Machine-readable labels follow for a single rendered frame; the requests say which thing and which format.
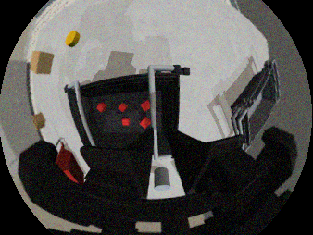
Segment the small red block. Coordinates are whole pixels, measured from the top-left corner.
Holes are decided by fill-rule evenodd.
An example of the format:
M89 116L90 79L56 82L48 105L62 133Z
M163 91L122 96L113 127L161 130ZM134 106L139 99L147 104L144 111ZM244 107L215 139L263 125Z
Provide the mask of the small red block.
M96 109L98 109L98 111L101 111L101 113L104 113L104 111L106 110L106 106L104 103L98 103L98 106Z
M127 104L120 103L119 110L122 111L122 113L124 113L126 109L127 109Z
M145 102L142 103L141 108L143 109L143 111L149 110L149 102L148 102L148 100L145 100Z
M146 126L148 126L149 124L150 124L149 118L144 115L144 117L141 120L141 125L143 126L143 128L146 128Z
M123 125L130 125L130 118L129 117L124 117L122 119Z

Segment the light grey cylinder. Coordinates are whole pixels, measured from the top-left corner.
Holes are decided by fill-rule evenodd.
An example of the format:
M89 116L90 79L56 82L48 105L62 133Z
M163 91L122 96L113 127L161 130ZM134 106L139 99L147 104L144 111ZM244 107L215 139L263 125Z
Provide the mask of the light grey cylinder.
M154 191L164 192L171 189L167 168L154 169Z

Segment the yellow round disc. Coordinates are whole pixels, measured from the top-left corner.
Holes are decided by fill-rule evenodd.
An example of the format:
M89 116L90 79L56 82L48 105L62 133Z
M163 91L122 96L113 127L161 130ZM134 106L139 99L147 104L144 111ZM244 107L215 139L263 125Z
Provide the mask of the yellow round disc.
M70 47L77 46L79 39L80 39L79 33L76 31L71 31L67 36L66 45Z

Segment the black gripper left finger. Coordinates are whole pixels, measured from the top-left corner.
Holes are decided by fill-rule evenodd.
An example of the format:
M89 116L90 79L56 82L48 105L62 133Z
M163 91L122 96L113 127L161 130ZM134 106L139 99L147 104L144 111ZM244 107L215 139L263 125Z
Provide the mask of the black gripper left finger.
M153 128L124 148L83 146L80 155L90 168L130 174L141 199L148 199L149 177L153 163Z

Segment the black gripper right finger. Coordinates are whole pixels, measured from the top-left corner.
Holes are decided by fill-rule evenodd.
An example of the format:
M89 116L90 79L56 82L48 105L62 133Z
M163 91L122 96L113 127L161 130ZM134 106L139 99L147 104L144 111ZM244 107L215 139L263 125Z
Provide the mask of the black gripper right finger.
M242 133L242 135L234 135L226 139L204 142L193 139L171 126L167 126L167 134L185 195L196 194L194 187L204 176L213 157L244 146L245 140Z

